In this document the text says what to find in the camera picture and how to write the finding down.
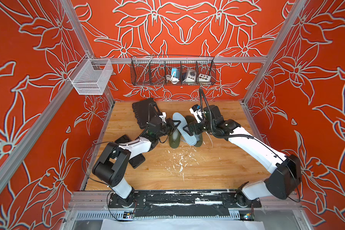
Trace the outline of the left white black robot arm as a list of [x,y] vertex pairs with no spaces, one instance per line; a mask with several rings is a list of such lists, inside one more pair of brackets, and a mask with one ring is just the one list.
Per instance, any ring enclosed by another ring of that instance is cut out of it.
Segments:
[[181,124],[167,118],[152,98],[133,103],[132,109],[142,133],[135,140],[124,135],[117,142],[108,142],[92,168],[92,174],[113,190],[124,207],[133,204],[135,193],[125,179],[127,166],[140,166],[145,162],[143,154],[152,151],[162,143],[161,137],[173,134]]

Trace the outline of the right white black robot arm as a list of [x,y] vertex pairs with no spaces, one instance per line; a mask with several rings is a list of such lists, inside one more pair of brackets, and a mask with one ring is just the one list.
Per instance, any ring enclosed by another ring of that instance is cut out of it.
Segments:
[[190,108],[196,121],[184,125],[181,134],[194,137],[207,132],[215,138],[224,139],[244,150],[270,173],[262,181],[243,183],[235,192],[237,205],[246,208],[253,200],[271,195],[286,200],[292,192],[298,192],[301,184],[299,157],[285,155],[251,135],[238,122],[225,120],[219,108],[208,103],[203,90],[198,91],[200,104]]

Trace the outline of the grey insole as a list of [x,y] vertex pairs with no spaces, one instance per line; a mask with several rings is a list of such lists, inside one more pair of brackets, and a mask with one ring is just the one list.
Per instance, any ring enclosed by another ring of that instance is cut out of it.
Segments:
[[183,136],[185,142],[190,146],[196,145],[197,139],[195,135],[190,132],[188,122],[185,117],[177,112],[175,112],[172,116],[173,123],[180,134]]

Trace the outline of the green canvas shoe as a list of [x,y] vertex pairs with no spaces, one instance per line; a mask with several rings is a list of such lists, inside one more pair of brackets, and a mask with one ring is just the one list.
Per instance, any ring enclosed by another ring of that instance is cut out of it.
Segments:
[[[185,119],[186,119],[188,124],[196,122],[196,119],[194,116],[185,116]],[[199,135],[195,134],[194,136],[196,137],[196,144],[194,146],[197,148],[201,147],[201,145],[203,143],[202,134],[199,134]]]
[[181,133],[178,129],[175,129],[174,132],[172,132],[169,135],[169,145],[173,149],[177,149],[180,145],[180,139],[181,139]]

